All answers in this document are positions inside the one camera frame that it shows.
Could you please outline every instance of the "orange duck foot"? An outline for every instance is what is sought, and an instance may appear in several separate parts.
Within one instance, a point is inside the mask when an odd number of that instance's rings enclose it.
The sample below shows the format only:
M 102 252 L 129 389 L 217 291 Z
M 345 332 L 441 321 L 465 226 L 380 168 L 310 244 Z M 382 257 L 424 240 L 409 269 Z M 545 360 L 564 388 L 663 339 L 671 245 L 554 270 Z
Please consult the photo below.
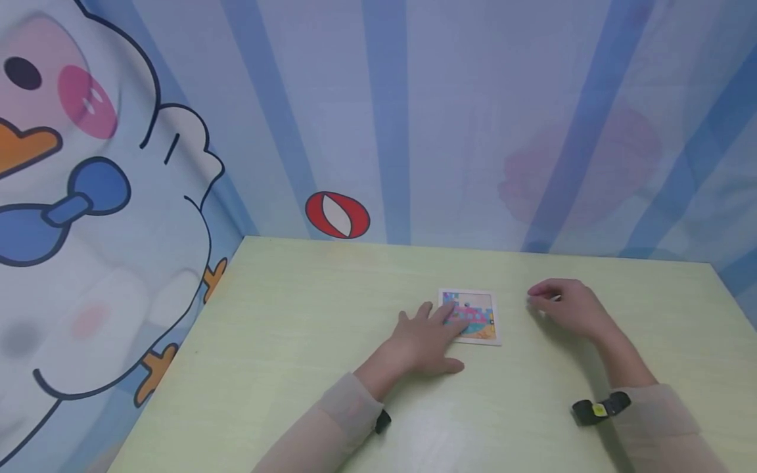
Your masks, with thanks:
M 205 297 L 203 297 L 203 300 L 202 300 L 204 303 L 207 303 L 207 301 L 210 299 L 210 296 L 213 295 L 213 291 L 216 290 L 218 281 L 221 280 L 221 276 L 223 276 L 223 273 L 226 272 L 226 265 L 228 263 L 229 263 L 229 259 L 223 258 L 216 265 L 215 271 L 210 269 L 209 266 L 205 268 L 205 274 L 203 274 L 202 276 L 202 282 L 204 282 L 205 285 L 207 286 L 207 291 L 205 291 Z
M 134 393 L 134 405 L 137 407 L 147 400 L 148 396 L 155 391 L 160 380 L 163 379 L 163 375 L 168 370 L 168 365 L 173 361 L 173 357 L 176 356 L 176 351 L 179 350 L 179 345 L 169 344 L 163 349 L 162 354 L 157 354 L 150 350 L 145 354 L 142 359 L 142 365 L 149 371 L 147 377 L 142 381 Z

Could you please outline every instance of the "blue stripe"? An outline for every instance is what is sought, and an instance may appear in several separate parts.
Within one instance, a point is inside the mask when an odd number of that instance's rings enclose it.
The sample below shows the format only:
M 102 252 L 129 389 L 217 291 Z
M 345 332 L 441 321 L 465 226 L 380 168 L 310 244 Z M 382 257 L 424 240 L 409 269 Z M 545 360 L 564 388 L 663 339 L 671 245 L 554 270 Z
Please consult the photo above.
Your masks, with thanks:
M 89 13 L 108 20 L 124 30 L 144 50 L 157 74 L 160 86 L 160 101 L 162 103 L 190 105 L 179 82 L 155 45 L 155 41 L 153 41 L 150 31 L 142 20 L 142 16 L 134 7 L 132 0 L 119 0 L 118 2 L 83 0 L 83 4 Z M 210 137 L 211 143 L 208 149 L 211 153 L 219 156 L 213 148 L 212 138 L 213 136 Z M 234 188 L 228 176 L 222 176 L 221 179 L 217 180 L 213 185 L 212 192 L 221 199 L 224 205 L 230 207 L 229 216 L 242 235 L 259 234 L 255 222 L 250 217 L 250 213 L 247 211 L 245 204 L 242 202 L 239 193 Z
M 568 219 L 653 6 L 653 0 L 610 4 L 568 135 L 521 251 L 548 253 Z
M 732 262 L 718 273 L 723 284 L 736 297 L 757 284 L 757 248 Z
M 678 155 L 668 178 L 636 224 L 621 257 L 649 257 L 684 216 L 702 183 L 757 112 L 757 45 L 747 55 Z M 641 254 L 635 248 L 647 248 Z
M 363 0 L 386 241 L 410 244 L 410 112 L 405 0 Z
M 221 0 L 221 5 L 239 47 L 239 53 L 245 62 L 250 81 L 257 92 L 257 100 L 297 199 L 302 218 L 308 222 L 307 231 L 311 238 L 329 240 L 328 236 L 310 224 L 305 215 L 305 203 L 318 189 L 279 66 L 276 64 L 273 47 L 268 40 L 260 8 L 254 0 Z

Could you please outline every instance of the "orange beak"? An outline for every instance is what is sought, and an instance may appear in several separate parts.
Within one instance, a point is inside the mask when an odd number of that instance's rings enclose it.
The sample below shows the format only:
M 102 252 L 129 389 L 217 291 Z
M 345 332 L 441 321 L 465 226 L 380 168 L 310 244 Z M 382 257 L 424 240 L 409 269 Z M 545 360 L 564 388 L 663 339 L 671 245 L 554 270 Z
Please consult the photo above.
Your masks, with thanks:
M 25 132 L 0 118 L 0 179 L 45 159 L 63 147 L 60 133 L 47 126 Z

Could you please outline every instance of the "sleeve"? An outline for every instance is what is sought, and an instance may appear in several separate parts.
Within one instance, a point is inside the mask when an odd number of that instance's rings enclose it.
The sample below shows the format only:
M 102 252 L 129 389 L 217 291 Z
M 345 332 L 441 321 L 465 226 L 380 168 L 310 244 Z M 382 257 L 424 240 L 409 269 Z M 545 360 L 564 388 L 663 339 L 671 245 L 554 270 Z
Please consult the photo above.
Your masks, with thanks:
M 384 405 L 342 376 L 263 456 L 253 473 L 333 473 L 372 432 Z
M 635 471 L 644 473 L 722 473 L 720 459 L 701 429 L 667 384 L 622 387 L 631 405 L 612 418 Z

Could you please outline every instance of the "hand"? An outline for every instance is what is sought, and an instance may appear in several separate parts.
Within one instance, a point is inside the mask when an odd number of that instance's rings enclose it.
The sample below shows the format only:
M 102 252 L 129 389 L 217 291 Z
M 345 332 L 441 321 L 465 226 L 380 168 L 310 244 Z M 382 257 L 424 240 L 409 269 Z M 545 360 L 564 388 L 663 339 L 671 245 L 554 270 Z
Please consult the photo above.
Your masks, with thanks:
M 551 300 L 559 295 L 558 301 Z M 600 300 L 577 279 L 546 279 L 528 289 L 529 303 L 557 325 L 597 343 L 620 332 Z
M 404 311 L 400 312 L 391 337 L 355 370 L 357 379 L 377 401 L 382 402 L 395 384 L 410 372 L 441 375 L 465 368 L 463 362 L 444 354 L 469 322 L 457 320 L 444 324 L 455 308 L 454 302 L 446 303 L 429 316 L 432 306 L 430 302 L 424 303 L 412 319 Z
M 400 312 L 394 333 L 385 344 L 402 358 L 409 372 L 423 375 L 461 372 L 465 368 L 463 362 L 446 358 L 444 354 L 452 340 L 468 327 L 469 322 L 456 320 L 444 325 L 444 320 L 455 309 L 455 303 L 448 302 L 429 316 L 433 305 L 424 302 L 412 319 L 407 317 L 405 311 Z

